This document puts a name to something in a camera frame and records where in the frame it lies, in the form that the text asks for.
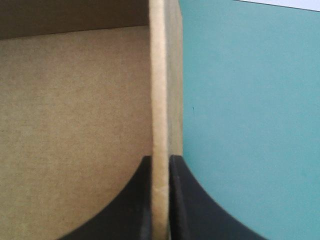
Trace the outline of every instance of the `teal surface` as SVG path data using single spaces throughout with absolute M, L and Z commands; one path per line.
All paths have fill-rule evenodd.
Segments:
M 188 166 L 264 237 L 319 240 L 320 12 L 180 3 Z

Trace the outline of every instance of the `brown cardboard surface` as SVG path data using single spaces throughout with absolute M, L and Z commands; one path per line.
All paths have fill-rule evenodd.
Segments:
M 0 41 L 1 240 L 73 230 L 151 154 L 149 47 L 147 26 Z
M 148 0 L 0 0 L 0 39 L 148 24 Z
M 169 156 L 182 155 L 182 16 L 178 0 L 150 0 L 152 236 L 168 238 Z

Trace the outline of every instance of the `teal panel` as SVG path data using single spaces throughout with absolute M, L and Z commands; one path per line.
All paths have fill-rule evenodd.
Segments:
M 319 240 L 320 12 L 180 3 L 190 169 L 264 237 Z

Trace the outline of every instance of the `white background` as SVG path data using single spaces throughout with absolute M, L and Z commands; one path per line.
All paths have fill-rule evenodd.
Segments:
M 320 0 L 240 0 L 240 1 L 320 11 Z

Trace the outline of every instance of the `black curved piece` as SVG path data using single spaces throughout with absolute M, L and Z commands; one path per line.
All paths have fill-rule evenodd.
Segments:
M 264 240 L 221 208 L 200 186 L 181 156 L 170 158 L 172 240 Z
M 60 240 L 150 240 L 151 157 L 100 213 Z

